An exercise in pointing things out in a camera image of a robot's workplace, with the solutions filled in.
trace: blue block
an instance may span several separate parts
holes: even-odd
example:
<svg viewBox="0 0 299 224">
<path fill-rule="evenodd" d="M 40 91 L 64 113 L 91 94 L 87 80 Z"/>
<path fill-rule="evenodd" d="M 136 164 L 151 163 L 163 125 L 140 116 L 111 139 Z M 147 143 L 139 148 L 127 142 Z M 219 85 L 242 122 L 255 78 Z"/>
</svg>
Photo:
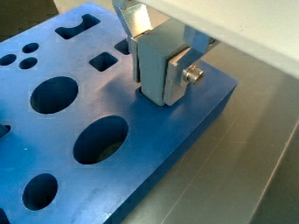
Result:
<svg viewBox="0 0 299 224">
<path fill-rule="evenodd" d="M 86 3 L 0 44 L 0 208 L 14 224 L 119 223 L 224 109 L 236 81 L 204 62 L 183 99 L 151 103 L 115 48 L 126 37 L 116 15 Z"/>
</svg>

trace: hex bolt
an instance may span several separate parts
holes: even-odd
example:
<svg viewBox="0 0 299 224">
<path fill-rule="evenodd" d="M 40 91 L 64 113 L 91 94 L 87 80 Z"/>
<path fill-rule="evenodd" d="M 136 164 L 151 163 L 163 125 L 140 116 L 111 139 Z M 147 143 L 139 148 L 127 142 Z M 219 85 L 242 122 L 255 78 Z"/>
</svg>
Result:
<svg viewBox="0 0 299 224">
<path fill-rule="evenodd" d="M 200 83 L 203 76 L 204 72 L 196 66 L 188 66 L 183 69 L 183 79 L 194 85 Z"/>
</svg>

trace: small round hole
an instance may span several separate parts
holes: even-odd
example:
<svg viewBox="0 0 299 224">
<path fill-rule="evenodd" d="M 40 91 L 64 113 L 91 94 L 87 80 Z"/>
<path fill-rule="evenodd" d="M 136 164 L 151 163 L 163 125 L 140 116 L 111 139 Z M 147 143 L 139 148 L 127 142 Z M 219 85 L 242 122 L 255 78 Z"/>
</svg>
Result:
<svg viewBox="0 0 299 224">
<path fill-rule="evenodd" d="M 38 59 L 36 58 L 28 58 L 24 59 L 20 63 L 20 68 L 22 69 L 30 69 L 38 64 Z"/>
<path fill-rule="evenodd" d="M 80 133 L 74 146 L 79 163 L 94 165 L 118 151 L 127 139 L 127 121 L 112 115 L 96 120 Z"/>
<path fill-rule="evenodd" d="M 16 55 L 15 54 L 7 54 L 2 59 L 0 59 L 0 66 L 10 66 L 11 64 L 15 63 L 16 60 Z"/>
<path fill-rule="evenodd" d="M 32 109 L 42 114 L 64 110 L 79 94 L 78 82 L 70 77 L 55 77 L 40 84 L 32 92 Z"/>
<path fill-rule="evenodd" d="M 24 206 L 34 211 L 46 208 L 52 203 L 58 189 L 58 180 L 51 174 L 36 176 L 23 190 Z"/>
<path fill-rule="evenodd" d="M 24 53 L 34 53 L 39 49 L 40 45 L 38 43 L 31 43 L 23 47 Z"/>
</svg>

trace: metal bracket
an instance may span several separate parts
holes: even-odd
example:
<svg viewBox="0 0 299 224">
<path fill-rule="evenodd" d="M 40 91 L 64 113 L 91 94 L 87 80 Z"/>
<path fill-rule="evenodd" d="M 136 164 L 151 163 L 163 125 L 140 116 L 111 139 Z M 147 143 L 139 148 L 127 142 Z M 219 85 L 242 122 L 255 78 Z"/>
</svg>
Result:
<svg viewBox="0 0 299 224">
<path fill-rule="evenodd" d="M 134 80 L 140 82 L 136 41 L 147 31 L 152 30 L 147 8 L 144 4 L 130 0 L 114 0 L 114 7 L 126 30 L 128 51 L 134 55 Z"/>
<path fill-rule="evenodd" d="M 156 105 L 171 106 L 187 85 L 202 80 L 204 72 L 194 63 L 214 40 L 174 19 L 152 28 L 146 5 L 136 1 L 114 0 L 114 6 L 134 57 L 134 80 Z"/>
</svg>

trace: hole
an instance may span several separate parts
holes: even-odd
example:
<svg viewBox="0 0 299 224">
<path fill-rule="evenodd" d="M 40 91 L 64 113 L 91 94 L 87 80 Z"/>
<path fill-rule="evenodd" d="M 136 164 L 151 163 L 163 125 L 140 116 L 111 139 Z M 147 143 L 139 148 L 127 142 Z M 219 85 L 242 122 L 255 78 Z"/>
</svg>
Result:
<svg viewBox="0 0 299 224">
<path fill-rule="evenodd" d="M 38 64 L 38 59 L 36 58 L 28 58 L 28 59 L 24 59 L 20 63 L 20 68 L 22 69 L 30 69 L 32 68 L 35 65 Z"/>
<path fill-rule="evenodd" d="M 140 87 L 136 91 L 138 91 L 138 93 L 139 93 L 140 95 L 144 95 L 144 94 L 143 94 L 143 91 L 142 91 L 142 87 Z"/>
<path fill-rule="evenodd" d="M 16 55 L 15 54 L 7 54 L 2 59 L 0 59 L 0 66 L 10 66 L 11 64 L 15 63 L 16 60 Z"/>
<path fill-rule="evenodd" d="M 39 44 L 38 43 L 31 43 L 23 47 L 23 52 L 24 53 L 34 53 L 39 49 Z"/>
<path fill-rule="evenodd" d="M 0 137 L 3 137 L 10 131 L 11 131 L 11 126 L 0 124 Z"/>
<path fill-rule="evenodd" d="M 130 51 L 128 51 L 128 43 L 127 40 L 122 40 L 116 45 L 115 48 L 124 54 L 128 55 Z"/>
<path fill-rule="evenodd" d="M 28 183 L 23 191 L 23 204 L 34 210 L 42 210 L 56 196 L 59 184 L 56 178 L 48 174 L 40 174 Z"/>
<path fill-rule="evenodd" d="M 127 121 L 112 115 L 96 120 L 80 133 L 74 146 L 79 163 L 94 165 L 118 151 L 127 139 Z"/>
<path fill-rule="evenodd" d="M 8 129 L 8 131 L 12 129 L 11 125 L 6 125 L 6 128 Z"/>
<path fill-rule="evenodd" d="M 90 61 L 90 64 L 100 71 L 104 72 L 110 67 L 118 63 L 118 59 L 108 53 L 103 52 L 96 58 Z"/>
<path fill-rule="evenodd" d="M 100 23 L 100 20 L 98 20 L 95 17 L 87 14 L 82 17 L 80 25 L 72 28 L 60 27 L 55 31 L 59 33 L 59 35 L 64 39 L 72 39 L 75 36 L 82 34 L 87 29 L 90 29 L 92 26 L 98 25 L 99 23 Z"/>
<path fill-rule="evenodd" d="M 4 211 L 3 208 L 0 208 L 0 223 L 2 224 L 11 224 L 10 220 L 7 219 L 6 211 Z"/>
<path fill-rule="evenodd" d="M 68 77 L 55 77 L 40 84 L 32 92 L 32 109 L 42 114 L 64 110 L 79 94 L 78 82 Z"/>
</svg>

